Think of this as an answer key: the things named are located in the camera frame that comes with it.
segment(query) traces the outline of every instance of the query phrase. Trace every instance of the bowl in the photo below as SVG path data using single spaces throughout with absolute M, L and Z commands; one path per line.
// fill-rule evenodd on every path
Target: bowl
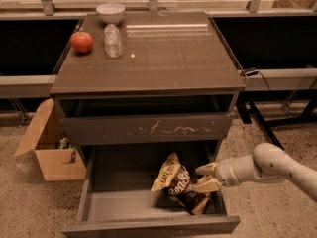
M 118 25 L 125 16 L 126 7 L 123 4 L 107 3 L 96 8 L 99 18 L 106 24 Z

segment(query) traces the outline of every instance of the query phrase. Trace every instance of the gray cabinet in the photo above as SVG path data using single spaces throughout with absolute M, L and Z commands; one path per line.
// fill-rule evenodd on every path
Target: gray cabinet
M 61 124 L 87 162 L 77 223 L 67 237 L 168 237 L 230 233 L 220 193 L 192 216 L 150 192 L 177 152 L 192 177 L 216 157 L 245 85 L 203 13 L 127 13 L 124 52 L 110 59 L 103 23 L 88 15 L 93 50 L 70 50 L 51 89 Z

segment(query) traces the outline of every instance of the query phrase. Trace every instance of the cardboard box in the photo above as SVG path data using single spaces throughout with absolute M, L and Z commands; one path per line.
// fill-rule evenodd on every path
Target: cardboard box
M 52 99 L 41 103 L 23 136 L 15 157 L 35 152 L 47 181 L 85 179 L 86 166 L 75 149 L 57 149 L 63 137 Z

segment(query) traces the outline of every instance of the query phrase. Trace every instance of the plastic water bottle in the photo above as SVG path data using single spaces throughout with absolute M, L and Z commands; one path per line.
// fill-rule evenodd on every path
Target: plastic water bottle
M 121 55 L 123 51 L 121 34 L 115 25 L 109 24 L 107 27 L 105 27 L 104 44 L 105 51 L 110 58 L 114 59 Z

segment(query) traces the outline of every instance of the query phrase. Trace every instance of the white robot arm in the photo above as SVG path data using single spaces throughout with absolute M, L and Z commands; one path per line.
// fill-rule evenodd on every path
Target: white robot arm
M 317 172 L 299 164 L 270 143 L 257 145 L 252 155 L 211 163 L 197 168 L 196 172 L 209 177 L 197 186 L 199 192 L 207 192 L 211 182 L 236 186 L 246 181 L 273 183 L 288 179 L 317 202 Z

